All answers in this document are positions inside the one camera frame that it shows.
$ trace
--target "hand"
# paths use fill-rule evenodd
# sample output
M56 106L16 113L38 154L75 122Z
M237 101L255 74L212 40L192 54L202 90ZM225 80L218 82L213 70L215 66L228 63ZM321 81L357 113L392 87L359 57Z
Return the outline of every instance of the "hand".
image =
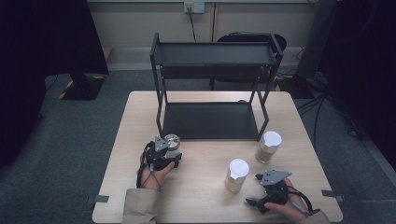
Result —
M287 178L285 178L285 183L287 186L293 187L290 180ZM305 219L305 215L300 210L298 210L291 202L298 203L302 208L305 209L305 211L308 211L308 209L305 206L305 203L300 198L300 196L295 194L289 194L289 200L284 205L277 203L266 203L264 206L268 209L280 213L281 215L288 218L292 222L298 222Z
M158 191L161 190L161 185L165 181L165 176L169 174L173 168L175 167L175 163L172 161L165 168L161 169L161 171L150 172L149 166L143 170L142 174L142 189L156 189Z

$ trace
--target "wooden table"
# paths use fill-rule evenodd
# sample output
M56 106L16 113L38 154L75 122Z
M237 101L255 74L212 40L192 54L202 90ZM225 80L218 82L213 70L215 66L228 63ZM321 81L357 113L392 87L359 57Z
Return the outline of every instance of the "wooden table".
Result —
M176 102L235 102L248 100L250 94L242 91L169 91L168 97ZM279 214L262 215L257 208L245 203L246 198L265 196L264 188L254 175L266 169L291 171L290 180L294 187L309 198L314 208L322 209L331 222L342 220L337 201L322 196L323 189L332 189L290 95L271 92L266 107L270 118L266 131L276 131L283 139L272 160L265 165L256 160L256 141L181 140L183 158L179 167L166 177L158 202L158 223L286 222ZM146 143L158 134L157 108L155 91L130 94L99 192L109 199L107 203L96 204L92 214L94 222L122 221L126 190L135 188L139 156ZM253 110L260 127L263 115L258 99L253 102ZM242 189L232 193L226 189L224 180L229 163L235 158L247 161L250 172Z

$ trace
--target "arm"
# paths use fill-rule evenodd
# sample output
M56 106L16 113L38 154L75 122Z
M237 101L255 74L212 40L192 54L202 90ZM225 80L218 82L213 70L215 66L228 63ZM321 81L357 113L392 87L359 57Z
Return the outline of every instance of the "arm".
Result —
M164 178L174 168L169 163L161 171L150 173L146 167L142 174L142 188L128 189L125 196L122 224L155 223L157 213L156 202L160 196Z
M285 182L288 186L293 187L289 179L285 179ZM309 216L308 214L305 214L301 212L295 205L293 205L291 202L297 203L307 211L308 209L305 206L305 203L303 200L300 198L300 196L295 195L295 194L290 194L289 195L289 200L285 205L277 204L277 203L266 203L264 206L268 209L271 209L273 211L276 211L286 218L288 218L290 221L298 224L325 224L325 223L330 223L329 219L326 217L326 215L320 211L320 210L315 210L314 214L312 216Z

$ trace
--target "black metal shelf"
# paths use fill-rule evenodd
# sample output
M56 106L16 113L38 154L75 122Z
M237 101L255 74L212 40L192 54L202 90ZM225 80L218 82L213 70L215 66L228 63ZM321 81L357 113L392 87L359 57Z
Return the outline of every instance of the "black metal shelf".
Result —
M260 140L269 121L265 101L283 57L276 39L269 34L261 43L171 43L160 42L155 34L150 59L158 96L157 125L160 136L174 133L183 139ZM269 72L264 96L259 79ZM248 102L168 102L166 79L250 78L255 82ZM264 123L256 125L251 103L258 94ZM161 111L165 99L163 126Z

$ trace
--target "gray carpet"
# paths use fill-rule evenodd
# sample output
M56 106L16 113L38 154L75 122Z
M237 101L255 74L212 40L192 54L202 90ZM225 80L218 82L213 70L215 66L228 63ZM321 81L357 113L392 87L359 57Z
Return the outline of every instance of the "gray carpet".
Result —
M17 160L0 170L0 223L92 223L120 119L131 91L154 90L150 71L112 72L95 101L62 101L68 75L48 77L47 91L30 139ZM249 86L220 83L219 91ZM209 91L208 80L173 81L168 90ZM308 100L294 100L296 106ZM331 98L321 107L316 149L339 203L341 223L396 223L396 188L372 156L373 144L347 135L351 128ZM314 142L318 105L303 114Z

